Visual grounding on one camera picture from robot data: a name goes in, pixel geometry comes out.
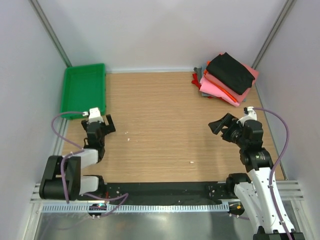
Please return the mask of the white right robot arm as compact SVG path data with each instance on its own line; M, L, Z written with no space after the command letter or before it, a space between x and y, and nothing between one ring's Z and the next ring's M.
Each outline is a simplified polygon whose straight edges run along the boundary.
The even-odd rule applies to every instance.
M226 179L225 192L238 198L247 214L254 240L303 240L296 231L283 205L275 180L274 163L263 147L263 125L254 110L238 119L231 114L208 124L213 134L239 147L245 173L231 173Z

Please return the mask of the black t shirt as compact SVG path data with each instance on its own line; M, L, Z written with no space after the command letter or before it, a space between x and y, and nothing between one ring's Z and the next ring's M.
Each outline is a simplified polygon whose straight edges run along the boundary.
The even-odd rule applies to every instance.
M211 60L206 70L238 95L251 88L256 77L227 52Z

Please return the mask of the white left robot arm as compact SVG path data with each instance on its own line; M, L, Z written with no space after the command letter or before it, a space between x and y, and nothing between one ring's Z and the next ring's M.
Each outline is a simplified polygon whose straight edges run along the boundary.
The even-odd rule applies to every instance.
M101 200L106 194L104 179L101 175L82 175L82 169L102 161L106 148L105 137L114 133L116 127L112 116L103 118L100 114L84 112L88 119L81 121L86 133L84 145L65 138L55 127L55 120L64 115L60 113L51 121L52 131L62 140L78 148L76 152L67 155L51 155L42 175L39 196L43 200L65 200L67 203L79 199L81 195L89 194L95 200Z

